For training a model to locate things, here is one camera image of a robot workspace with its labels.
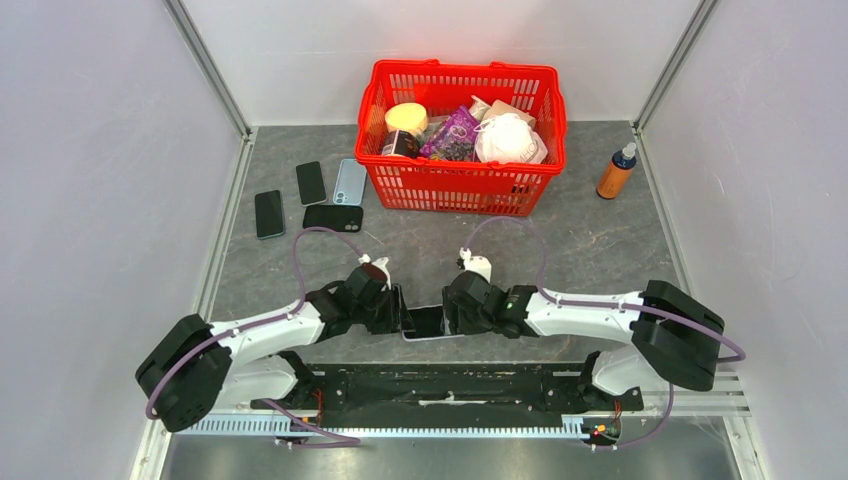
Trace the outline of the yellow lidded round tub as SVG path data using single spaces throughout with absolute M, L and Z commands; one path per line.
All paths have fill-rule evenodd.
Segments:
M 389 132 L 404 131 L 414 136 L 421 136 L 429 125 L 427 109 L 415 102 L 389 108 L 384 114 L 384 121 Z

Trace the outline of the white plastic bag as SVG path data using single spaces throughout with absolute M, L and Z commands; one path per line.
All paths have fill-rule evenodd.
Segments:
M 482 163 L 541 164 L 548 155 L 539 134 L 515 113 L 484 119 L 476 131 L 474 153 Z

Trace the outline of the purple snack bag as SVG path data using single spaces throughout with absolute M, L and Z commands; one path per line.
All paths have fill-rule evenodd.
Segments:
M 469 108 L 460 106 L 420 147 L 419 155 L 429 160 L 473 161 L 479 125 Z

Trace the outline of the lilac phone case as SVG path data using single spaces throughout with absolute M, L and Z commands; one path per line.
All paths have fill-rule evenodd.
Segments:
M 401 320 L 401 336 L 406 342 L 423 342 L 460 337 L 453 332 L 442 305 L 417 307 Z

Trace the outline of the teal edged black smartphone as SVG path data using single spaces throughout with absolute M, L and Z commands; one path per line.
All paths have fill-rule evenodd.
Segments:
M 279 190 L 254 196 L 256 236 L 260 240 L 282 236 L 286 232 L 282 195 Z

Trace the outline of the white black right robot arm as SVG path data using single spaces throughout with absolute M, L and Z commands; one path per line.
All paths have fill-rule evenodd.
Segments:
M 651 280 L 618 295 L 566 294 L 533 285 L 502 290 L 463 272 L 443 290 L 444 318 L 462 336 L 578 336 L 619 343 L 590 361 L 577 382 L 579 400 L 601 409 L 616 396 L 662 379 L 676 387 L 712 389 L 724 320 L 676 286 Z

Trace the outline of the small black smartphone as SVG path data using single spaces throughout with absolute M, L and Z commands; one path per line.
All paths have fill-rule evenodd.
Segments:
M 302 206 L 322 204 L 327 201 L 323 170 L 319 161 L 297 165 L 295 174 Z

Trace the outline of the orange spray bottle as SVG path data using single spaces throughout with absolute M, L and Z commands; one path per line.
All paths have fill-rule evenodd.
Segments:
M 596 194 L 607 200 L 616 198 L 637 164 L 637 145 L 630 142 L 616 151 L 602 174 Z

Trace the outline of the black phone case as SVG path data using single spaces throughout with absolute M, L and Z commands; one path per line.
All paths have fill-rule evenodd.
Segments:
M 358 233 L 364 211 L 360 206 L 310 205 L 305 209 L 303 228 L 323 227 L 336 232 Z

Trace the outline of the light blue phone case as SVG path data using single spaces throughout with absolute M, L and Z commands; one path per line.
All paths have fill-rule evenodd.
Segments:
M 339 165 L 332 203 L 339 206 L 360 206 L 367 178 L 366 168 L 356 159 L 343 159 Z

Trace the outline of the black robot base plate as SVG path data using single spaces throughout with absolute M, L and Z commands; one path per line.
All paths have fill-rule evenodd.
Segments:
M 324 428 L 555 427 L 564 415 L 644 408 L 613 397 L 580 363 L 311 364 L 277 405 L 316 410 Z

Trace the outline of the brown paper package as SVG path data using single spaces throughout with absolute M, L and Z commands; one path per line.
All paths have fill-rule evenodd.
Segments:
M 535 129 L 536 127 L 535 117 L 501 100 L 496 100 L 494 103 L 491 104 L 491 107 L 486 111 L 483 116 L 483 122 L 504 114 L 515 114 L 519 118 L 524 120 L 531 129 Z

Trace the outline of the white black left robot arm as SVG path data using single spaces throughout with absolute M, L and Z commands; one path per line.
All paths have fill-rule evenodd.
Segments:
M 344 335 L 354 325 L 373 335 L 397 333 L 402 305 L 401 287 L 378 259 L 276 310 L 216 323 L 188 315 L 136 370 L 146 414 L 176 433 L 239 404 L 281 400 L 304 407 L 314 376 L 294 348 Z

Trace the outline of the red plastic shopping basket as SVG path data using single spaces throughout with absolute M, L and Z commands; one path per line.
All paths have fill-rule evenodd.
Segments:
M 379 60 L 358 128 L 355 158 L 390 209 L 527 216 L 566 165 L 551 66 Z

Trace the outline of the black jar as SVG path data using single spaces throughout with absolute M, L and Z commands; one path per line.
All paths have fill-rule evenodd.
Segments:
M 395 130 L 386 135 L 380 154 L 415 159 L 419 157 L 419 151 L 420 143 L 414 134 L 404 130 Z

